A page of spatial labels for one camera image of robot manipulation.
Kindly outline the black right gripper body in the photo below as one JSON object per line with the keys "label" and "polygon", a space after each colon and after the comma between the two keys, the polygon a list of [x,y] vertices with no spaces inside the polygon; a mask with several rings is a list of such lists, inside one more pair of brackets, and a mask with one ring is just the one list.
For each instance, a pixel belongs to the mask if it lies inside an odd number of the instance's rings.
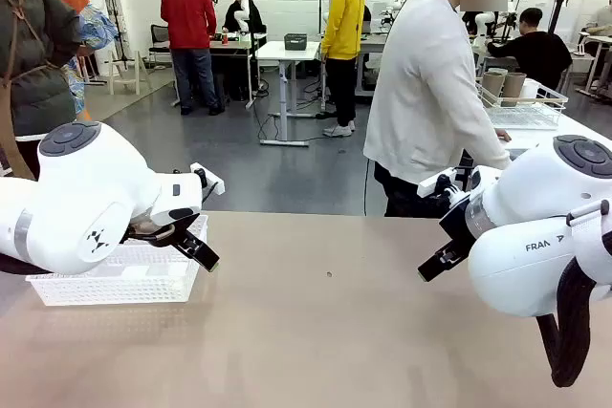
{"label": "black right gripper body", "polygon": [[470,195],[461,198],[450,207],[439,223],[449,237],[448,243],[442,247],[444,255],[468,255],[476,241],[466,221],[466,211],[469,203]]}

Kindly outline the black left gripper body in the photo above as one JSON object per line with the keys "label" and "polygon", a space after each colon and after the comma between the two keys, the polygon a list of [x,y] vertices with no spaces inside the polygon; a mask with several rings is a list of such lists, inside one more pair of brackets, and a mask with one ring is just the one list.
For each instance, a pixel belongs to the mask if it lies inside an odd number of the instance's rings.
{"label": "black left gripper body", "polygon": [[144,241],[150,245],[194,245],[199,239],[189,228],[199,216],[199,213],[192,213],[169,224],[155,224],[148,218],[142,218],[128,226],[124,240]]}

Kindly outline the white perforated plastic basket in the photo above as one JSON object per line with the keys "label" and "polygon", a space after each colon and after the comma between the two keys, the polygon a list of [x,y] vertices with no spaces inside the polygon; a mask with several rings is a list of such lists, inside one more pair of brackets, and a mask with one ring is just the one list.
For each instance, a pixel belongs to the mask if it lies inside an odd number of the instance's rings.
{"label": "white perforated plastic basket", "polygon": [[199,270],[173,247],[131,241],[86,273],[29,275],[26,281],[49,307],[184,303]]}

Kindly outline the brown tall cup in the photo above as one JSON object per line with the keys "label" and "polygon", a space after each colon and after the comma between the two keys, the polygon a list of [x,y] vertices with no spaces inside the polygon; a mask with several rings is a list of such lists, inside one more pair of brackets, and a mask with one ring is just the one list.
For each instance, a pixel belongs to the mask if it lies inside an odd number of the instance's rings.
{"label": "brown tall cup", "polygon": [[506,75],[506,70],[496,69],[488,70],[482,75],[481,98],[485,107],[493,107],[497,103],[502,93]]}
{"label": "brown tall cup", "polygon": [[526,75],[524,73],[507,73],[501,93],[501,106],[514,107],[520,97]]}

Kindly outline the person right forearm white sleeve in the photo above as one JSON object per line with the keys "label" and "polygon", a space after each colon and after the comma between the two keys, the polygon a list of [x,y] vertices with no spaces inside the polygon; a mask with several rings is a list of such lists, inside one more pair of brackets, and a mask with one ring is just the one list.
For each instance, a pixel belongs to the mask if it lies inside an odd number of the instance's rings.
{"label": "person right forearm white sleeve", "polygon": [[479,165],[486,165],[496,169],[505,169],[510,163],[510,154],[502,145],[485,112],[476,117],[475,126],[470,136],[470,153]]}

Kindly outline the person in white sweater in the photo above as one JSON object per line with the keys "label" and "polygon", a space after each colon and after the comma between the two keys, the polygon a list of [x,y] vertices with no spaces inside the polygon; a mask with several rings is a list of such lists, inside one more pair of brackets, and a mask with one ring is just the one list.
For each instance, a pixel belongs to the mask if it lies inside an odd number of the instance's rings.
{"label": "person in white sweater", "polygon": [[487,1],[406,0],[396,17],[383,49],[363,149],[387,198],[388,217],[441,218],[435,199],[417,195],[418,184],[457,166],[464,154],[475,161],[470,136],[485,109],[457,8]]}

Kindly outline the white side table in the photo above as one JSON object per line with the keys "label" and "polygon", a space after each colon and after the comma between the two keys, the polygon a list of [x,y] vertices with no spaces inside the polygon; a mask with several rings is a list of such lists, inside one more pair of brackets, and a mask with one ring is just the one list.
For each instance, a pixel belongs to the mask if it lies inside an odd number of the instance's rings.
{"label": "white side table", "polygon": [[492,107],[486,110],[495,128],[504,129],[512,140],[505,148],[519,155],[556,136],[576,135],[596,140],[612,150],[612,140],[583,124],[563,115],[560,111],[541,104],[516,107]]}

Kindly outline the white step stool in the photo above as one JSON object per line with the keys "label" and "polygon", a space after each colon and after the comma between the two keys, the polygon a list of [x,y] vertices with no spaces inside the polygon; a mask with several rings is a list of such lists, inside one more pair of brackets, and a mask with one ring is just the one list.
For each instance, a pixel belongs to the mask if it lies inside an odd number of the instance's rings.
{"label": "white step stool", "polygon": [[115,87],[121,85],[125,88],[132,87],[134,93],[139,96],[143,84],[152,89],[149,73],[139,52],[135,52],[132,58],[124,56],[122,59],[118,58],[116,52],[108,52],[107,85],[110,95],[113,96]]}

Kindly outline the black tripod stand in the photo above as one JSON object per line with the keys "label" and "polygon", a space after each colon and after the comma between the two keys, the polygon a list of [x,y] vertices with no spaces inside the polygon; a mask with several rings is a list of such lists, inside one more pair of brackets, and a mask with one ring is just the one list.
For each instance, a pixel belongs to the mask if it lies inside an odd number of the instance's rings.
{"label": "black tripod stand", "polygon": [[122,59],[124,56],[132,58],[120,0],[106,0],[106,5],[111,21],[118,30],[118,35],[115,38],[118,58]]}

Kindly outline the person in black sweater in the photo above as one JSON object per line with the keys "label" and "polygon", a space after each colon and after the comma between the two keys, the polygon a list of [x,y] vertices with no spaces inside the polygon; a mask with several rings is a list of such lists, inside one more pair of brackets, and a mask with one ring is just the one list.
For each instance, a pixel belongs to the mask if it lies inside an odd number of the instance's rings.
{"label": "person in black sweater", "polygon": [[513,57],[519,72],[555,90],[573,59],[558,35],[538,29],[542,16],[539,8],[524,10],[519,16],[519,37],[501,46],[488,43],[487,50],[493,57]]}

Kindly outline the black office chair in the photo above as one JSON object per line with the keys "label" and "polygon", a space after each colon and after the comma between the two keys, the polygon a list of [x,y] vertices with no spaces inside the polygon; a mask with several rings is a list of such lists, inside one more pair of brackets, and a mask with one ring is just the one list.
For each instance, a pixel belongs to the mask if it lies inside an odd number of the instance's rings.
{"label": "black office chair", "polygon": [[168,27],[153,24],[150,26],[150,36],[148,57],[157,66],[159,55],[170,55]]}

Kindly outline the white standing desk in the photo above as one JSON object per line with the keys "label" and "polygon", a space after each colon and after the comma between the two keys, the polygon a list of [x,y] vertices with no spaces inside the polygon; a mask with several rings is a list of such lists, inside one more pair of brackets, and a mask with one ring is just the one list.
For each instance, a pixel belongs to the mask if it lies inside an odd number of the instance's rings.
{"label": "white standing desk", "polygon": [[289,140],[289,118],[308,118],[309,115],[299,114],[297,105],[296,65],[300,62],[314,61],[318,58],[319,43],[307,41],[304,50],[287,50],[283,41],[271,41],[256,52],[256,57],[264,61],[278,62],[279,76],[279,110],[271,113],[278,119],[278,137],[273,140],[261,140],[261,145],[308,148],[308,140]]}

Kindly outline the person in orange and blue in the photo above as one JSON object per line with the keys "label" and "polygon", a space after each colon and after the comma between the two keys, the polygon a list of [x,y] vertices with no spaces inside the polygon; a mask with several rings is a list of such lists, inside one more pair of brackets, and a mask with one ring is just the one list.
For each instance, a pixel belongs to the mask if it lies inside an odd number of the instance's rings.
{"label": "person in orange and blue", "polygon": [[73,56],[61,70],[66,77],[71,96],[75,103],[76,116],[81,120],[90,120],[85,104],[85,82],[79,73],[78,63],[81,57],[101,50],[115,40],[118,34],[116,26],[108,16],[96,8],[89,0],[62,0],[79,15],[79,32],[84,52]]}

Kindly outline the person in red hoodie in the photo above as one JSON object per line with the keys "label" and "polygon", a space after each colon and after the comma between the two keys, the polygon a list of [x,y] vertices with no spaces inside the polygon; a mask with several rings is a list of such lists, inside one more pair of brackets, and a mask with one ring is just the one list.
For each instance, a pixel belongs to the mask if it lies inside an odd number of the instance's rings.
{"label": "person in red hoodie", "polygon": [[208,112],[225,111],[215,93],[210,38],[216,32],[212,0],[161,0],[161,18],[167,23],[169,50],[173,61],[181,114],[192,112],[190,79],[196,76]]}

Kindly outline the person in grey vest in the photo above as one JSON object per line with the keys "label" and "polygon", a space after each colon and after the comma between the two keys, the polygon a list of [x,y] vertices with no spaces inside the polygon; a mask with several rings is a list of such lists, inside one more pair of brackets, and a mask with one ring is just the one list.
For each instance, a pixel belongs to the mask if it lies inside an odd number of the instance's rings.
{"label": "person in grey vest", "polygon": [[77,119],[62,67],[80,46],[62,0],[0,0],[0,148],[17,178],[37,179],[38,143]]}

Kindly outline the person in black jacket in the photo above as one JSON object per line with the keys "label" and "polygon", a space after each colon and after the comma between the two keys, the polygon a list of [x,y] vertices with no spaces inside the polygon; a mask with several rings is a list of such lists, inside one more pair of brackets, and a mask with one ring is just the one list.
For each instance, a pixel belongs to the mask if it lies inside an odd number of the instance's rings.
{"label": "person in black jacket", "polygon": [[222,32],[265,34],[267,26],[252,0],[234,0],[226,12]]}

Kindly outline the person in yellow hoodie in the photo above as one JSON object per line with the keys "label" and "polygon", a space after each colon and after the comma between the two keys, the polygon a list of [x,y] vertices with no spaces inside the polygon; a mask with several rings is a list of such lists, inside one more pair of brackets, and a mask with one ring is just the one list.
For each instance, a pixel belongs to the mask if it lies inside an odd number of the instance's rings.
{"label": "person in yellow hoodie", "polygon": [[337,121],[323,130],[329,138],[349,137],[355,131],[355,86],[365,0],[330,0],[320,51]]}

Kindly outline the person in grey top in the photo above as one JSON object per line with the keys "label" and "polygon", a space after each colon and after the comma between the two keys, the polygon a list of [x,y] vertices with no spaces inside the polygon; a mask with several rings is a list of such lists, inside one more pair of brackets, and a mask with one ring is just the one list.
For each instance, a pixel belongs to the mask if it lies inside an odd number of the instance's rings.
{"label": "person in grey top", "polygon": [[584,31],[589,35],[612,36],[612,0],[593,14]]}

